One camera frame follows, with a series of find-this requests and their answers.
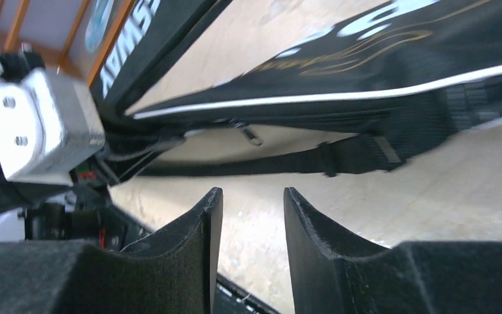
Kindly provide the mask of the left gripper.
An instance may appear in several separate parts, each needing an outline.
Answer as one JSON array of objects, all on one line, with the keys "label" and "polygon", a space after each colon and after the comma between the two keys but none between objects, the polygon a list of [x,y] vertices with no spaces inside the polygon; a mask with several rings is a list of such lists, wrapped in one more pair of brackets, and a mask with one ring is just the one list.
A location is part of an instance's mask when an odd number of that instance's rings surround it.
[{"label": "left gripper", "polygon": [[[33,69],[51,71],[36,52],[0,53],[0,62],[5,82],[19,82]],[[19,209],[26,239],[100,242],[99,211],[114,205],[108,188],[133,177],[155,153],[155,134],[140,132],[134,124],[117,128],[99,118],[105,144],[69,172],[73,185],[9,182],[0,168],[0,215]]]}]

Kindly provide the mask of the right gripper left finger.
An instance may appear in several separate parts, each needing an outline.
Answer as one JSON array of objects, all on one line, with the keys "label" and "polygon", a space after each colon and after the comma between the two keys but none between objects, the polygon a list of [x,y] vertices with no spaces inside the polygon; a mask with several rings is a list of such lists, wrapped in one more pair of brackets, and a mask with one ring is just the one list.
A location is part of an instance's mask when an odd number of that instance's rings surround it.
[{"label": "right gripper left finger", "polygon": [[0,313],[211,313],[223,192],[121,251],[88,241],[0,242]]}]

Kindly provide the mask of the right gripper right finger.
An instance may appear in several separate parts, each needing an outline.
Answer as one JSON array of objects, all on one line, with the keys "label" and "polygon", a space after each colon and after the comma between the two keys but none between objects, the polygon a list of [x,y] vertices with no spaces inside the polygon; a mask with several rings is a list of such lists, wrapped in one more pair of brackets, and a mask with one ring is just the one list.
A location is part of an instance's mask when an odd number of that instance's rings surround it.
[{"label": "right gripper right finger", "polygon": [[284,221],[296,313],[502,313],[502,241],[405,241],[389,249],[294,188]]}]

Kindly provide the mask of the black racket bag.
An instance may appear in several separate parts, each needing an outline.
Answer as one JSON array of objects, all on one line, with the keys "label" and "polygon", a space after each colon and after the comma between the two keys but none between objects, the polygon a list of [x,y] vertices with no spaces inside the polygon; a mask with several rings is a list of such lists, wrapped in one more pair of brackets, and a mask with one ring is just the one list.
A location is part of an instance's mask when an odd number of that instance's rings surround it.
[{"label": "black racket bag", "polygon": [[229,4],[137,1],[91,85],[99,112],[122,114],[140,100]]},{"label": "black racket bag", "polygon": [[389,1],[233,80],[130,115],[144,139],[252,124],[346,134],[278,156],[164,162],[145,176],[391,171],[502,121],[502,1]]}]

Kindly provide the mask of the blue toothbrush blister pack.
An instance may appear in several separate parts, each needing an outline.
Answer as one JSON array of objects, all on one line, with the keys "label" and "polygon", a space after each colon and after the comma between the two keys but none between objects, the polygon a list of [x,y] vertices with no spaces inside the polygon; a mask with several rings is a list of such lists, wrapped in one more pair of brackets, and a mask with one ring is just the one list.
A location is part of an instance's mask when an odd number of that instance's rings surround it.
[{"label": "blue toothbrush blister pack", "polygon": [[109,23],[114,0],[97,0],[94,3],[84,36],[84,46],[94,53],[101,46]]}]

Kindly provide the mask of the wooden tiered shelf rack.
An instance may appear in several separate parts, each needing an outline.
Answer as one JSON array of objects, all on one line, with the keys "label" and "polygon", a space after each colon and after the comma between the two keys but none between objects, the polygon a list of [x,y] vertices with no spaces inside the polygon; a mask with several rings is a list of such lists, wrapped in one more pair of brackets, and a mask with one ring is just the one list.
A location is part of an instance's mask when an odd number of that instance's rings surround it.
[{"label": "wooden tiered shelf rack", "polygon": [[114,1],[101,46],[89,53],[86,27],[96,1],[0,1],[0,52],[34,50],[51,68],[91,85],[134,1]]}]

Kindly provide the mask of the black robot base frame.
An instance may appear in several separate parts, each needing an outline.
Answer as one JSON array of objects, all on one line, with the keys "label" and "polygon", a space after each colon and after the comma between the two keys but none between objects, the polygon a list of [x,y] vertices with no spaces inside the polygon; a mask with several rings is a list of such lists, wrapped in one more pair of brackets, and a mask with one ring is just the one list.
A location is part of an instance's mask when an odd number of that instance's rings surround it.
[{"label": "black robot base frame", "polygon": [[[121,251],[129,244],[153,232],[151,227],[116,205],[109,205],[101,209],[99,216],[101,224],[100,246],[109,251]],[[212,312],[275,314],[278,311],[227,277],[218,274]]]}]

